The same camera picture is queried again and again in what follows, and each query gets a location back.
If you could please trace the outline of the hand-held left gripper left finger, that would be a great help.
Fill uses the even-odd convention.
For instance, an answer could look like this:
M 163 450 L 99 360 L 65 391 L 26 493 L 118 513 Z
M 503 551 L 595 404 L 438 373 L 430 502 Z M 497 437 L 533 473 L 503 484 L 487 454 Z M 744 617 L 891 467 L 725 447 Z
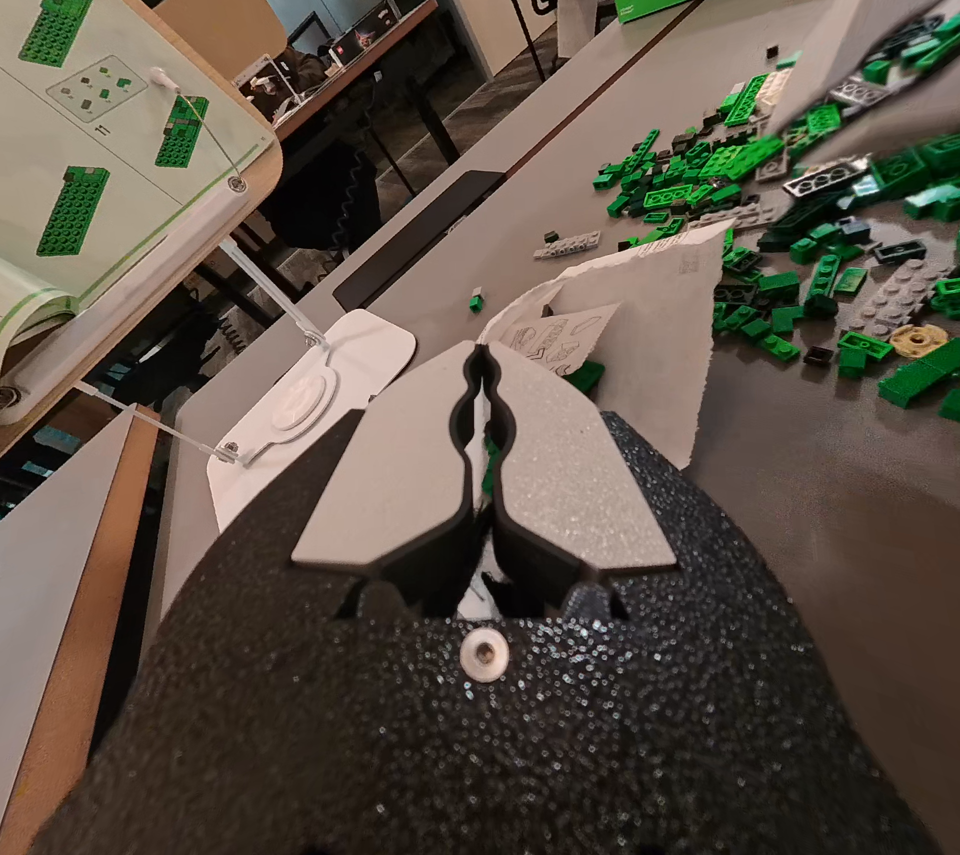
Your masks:
M 484 354 L 458 342 L 370 401 L 291 553 L 337 608 L 382 583 L 424 617 L 457 617 L 481 559 L 469 447 Z

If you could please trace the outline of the pile of green toy bricks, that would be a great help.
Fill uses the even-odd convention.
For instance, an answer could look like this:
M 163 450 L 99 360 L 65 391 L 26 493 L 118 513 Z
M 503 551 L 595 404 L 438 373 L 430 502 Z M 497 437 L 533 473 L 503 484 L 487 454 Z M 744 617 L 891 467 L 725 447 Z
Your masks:
M 919 236 L 882 242 L 858 217 L 898 203 L 911 221 L 958 224 L 958 132 L 885 156 L 788 164 L 861 113 L 958 66 L 958 48 L 958 12 L 941 3 L 882 38 L 780 133 L 765 133 L 765 124 L 795 59 L 735 86 L 700 128 L 661 151 L 652 129 L 591 183 L 615 191 L 610 217 L 642 224 L 618 250 L 733 220 L 714 289 L 715 334 L 736 334 L 783 364 L 836 365 L 849 381 L 898 358 L 878 382 L 879 398 L 907 409 L 944 391 L 939 416 L 958 422 L 958 335 L 946 331 L 950 340 L 919 358 L 889 343 L 896 329 L 930 316 L 958 322 L 958 241 L 953 265 L 942 265 Z

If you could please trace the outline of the torn white paper bag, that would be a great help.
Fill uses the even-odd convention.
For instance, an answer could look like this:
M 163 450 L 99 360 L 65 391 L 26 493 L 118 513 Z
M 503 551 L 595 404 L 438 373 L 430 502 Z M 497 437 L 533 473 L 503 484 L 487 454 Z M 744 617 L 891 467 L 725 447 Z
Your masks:
M 675 237 L 568 267 L 529 289 L 488 321 L 481 344 L 507 342 L 534 315 L 617 309 L 587 350 L 606 369 L 596 405 L 616 412 L 678 469 L 689 466 L 713 354 L 714 288 L 722 273 L 725 219 Z

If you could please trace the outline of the tan round toy piece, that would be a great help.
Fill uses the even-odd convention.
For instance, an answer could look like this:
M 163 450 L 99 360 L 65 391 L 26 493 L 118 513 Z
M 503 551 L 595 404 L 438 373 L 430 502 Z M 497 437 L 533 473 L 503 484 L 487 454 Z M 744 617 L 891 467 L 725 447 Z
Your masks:
M 889 344 L 900 357 L 918 359 L 945 345 L 951 339 L 948 332 L 936 325 L 904 325 L 890 334 Z

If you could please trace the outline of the metal page holder clip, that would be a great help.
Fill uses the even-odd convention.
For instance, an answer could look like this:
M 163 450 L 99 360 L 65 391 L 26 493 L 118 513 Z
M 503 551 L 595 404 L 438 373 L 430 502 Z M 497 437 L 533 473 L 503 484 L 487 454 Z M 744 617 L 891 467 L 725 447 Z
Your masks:
M 150 69 L 150 81 L 174 93 L 174 103 L 164 123 L 160 146 L 153 164 L 159 168 L 187 169 L 197 148 L 200 133 L 204 130 L 233 172 L 226 177 L 228 188 L 237 194 L 245 193 L 247 183 L 241 176 L 239 167 L 230 158 L 205 121 L 209 101 L 202 96 L 182 94 L 181 87 L 159 67 Z

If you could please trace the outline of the grey narrow holed plate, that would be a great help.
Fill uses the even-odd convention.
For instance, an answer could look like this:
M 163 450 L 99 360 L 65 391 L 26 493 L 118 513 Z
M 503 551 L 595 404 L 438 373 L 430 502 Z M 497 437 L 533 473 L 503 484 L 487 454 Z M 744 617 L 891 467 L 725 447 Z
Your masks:
M 601 232 L 593 231 L 571 237 L 561 237 L 549 241 L 533 254 L 534 261 L 545 261 L 567 257 L 573 254 L 597 249 L 601 240 Z

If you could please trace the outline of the wooden background table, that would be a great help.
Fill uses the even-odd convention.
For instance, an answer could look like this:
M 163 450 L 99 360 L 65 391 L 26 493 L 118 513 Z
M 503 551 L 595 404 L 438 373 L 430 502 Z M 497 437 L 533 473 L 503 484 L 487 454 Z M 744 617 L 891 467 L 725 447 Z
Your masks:
M 322 130 L 320 123 L 313 122 L 312 119 L 326 111 L 354 83 L 367 74 L 379 70 L 382 60 L 438 10 L 438 0 L 425 0 L 416 6 L 386 34 L 365 48 L 363 53 L 346 68 L 321 85 L 293 111 L 281 117 L 274 128 L 283 154 L 282 172 L 275 189 L 281 189 L 298 175 L 306 165 L 326 149 L 327 142 L 334 138 L 332 122 Z M 440 150 L 443 159 L 448 165 L 454 164 L 461 153 L 426 93 L 414 79 L 412 70 L 405 69 L 402 79 L 405 92 L 414 104 L 419 118 Z

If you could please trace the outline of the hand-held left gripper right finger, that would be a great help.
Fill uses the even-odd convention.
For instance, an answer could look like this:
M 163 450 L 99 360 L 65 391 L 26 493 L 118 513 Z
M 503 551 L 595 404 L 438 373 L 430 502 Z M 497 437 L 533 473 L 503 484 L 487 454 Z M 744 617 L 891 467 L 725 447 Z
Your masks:
M 501 571 L 558 609 L 579 583 L 666 572 L 677 557 L 599 409 L 514 350 L 482 348 Z

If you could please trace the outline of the green toy instruction booklet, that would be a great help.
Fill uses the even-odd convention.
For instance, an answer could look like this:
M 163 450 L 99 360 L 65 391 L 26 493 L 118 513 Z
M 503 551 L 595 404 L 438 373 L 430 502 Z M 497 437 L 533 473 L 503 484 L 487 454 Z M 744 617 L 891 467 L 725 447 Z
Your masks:
M 177 226 L 207 228 L 245 193 L 207 131 L 187 168 L 155 166 L 174 93 L 240 174 L 277 144 L 126 0 L 1 0 L 1 345 L 78 317 Z

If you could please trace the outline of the dark display box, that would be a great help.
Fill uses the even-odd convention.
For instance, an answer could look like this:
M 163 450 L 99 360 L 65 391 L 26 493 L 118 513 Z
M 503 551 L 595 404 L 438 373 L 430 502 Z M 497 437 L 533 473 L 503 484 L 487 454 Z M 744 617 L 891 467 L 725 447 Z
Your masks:
M 401 17 L 402 13 L 395 0 L 382 0 L 354 26 L 330 43 L 330 58 L 341 68 L 346 68 L 379 38 L 389 33 Z

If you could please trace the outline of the wooden rounded panel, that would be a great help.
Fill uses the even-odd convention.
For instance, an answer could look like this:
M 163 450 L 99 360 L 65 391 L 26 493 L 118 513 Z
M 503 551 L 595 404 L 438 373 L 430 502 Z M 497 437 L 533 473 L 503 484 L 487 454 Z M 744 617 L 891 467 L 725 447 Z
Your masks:
M 287 47 L 268 0 L 162 0 L 153 12 L 235 85 Z

